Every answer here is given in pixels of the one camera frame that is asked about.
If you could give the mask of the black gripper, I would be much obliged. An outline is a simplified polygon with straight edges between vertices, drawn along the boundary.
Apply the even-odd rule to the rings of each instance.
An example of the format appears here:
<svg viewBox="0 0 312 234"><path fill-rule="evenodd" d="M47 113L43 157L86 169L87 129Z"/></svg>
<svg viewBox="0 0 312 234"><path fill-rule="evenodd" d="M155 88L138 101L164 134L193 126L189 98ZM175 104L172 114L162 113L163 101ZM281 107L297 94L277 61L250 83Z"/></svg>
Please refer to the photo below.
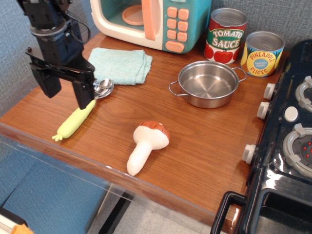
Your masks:
<svg viewBox="0 0 312 234"><path fill-rule="evenodd" d="M61 90L60 79L72 82L80 109L94 100L94 66L82 56L84 41L77 21L36 21L30 26L38 47L27 48L31 70L44 92L52 98Z"/></svg>

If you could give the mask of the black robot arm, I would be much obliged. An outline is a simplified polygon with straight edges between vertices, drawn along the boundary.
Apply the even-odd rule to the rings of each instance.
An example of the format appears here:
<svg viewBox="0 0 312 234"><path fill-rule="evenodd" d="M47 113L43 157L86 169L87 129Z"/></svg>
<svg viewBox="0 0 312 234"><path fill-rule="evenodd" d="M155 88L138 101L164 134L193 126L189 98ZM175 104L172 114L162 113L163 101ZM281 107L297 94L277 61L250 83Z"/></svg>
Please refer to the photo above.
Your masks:
<svg viewBox="0 0 312 234"><path fill-rule="evenodd" d="M82 23L68 8L70 0L20 0L19 5L31 23L30 31L38 47L29 47L31 70L49 98L60 90L60 80L72 83L79 108L95 98L94 66L82 55Z"/></svg>

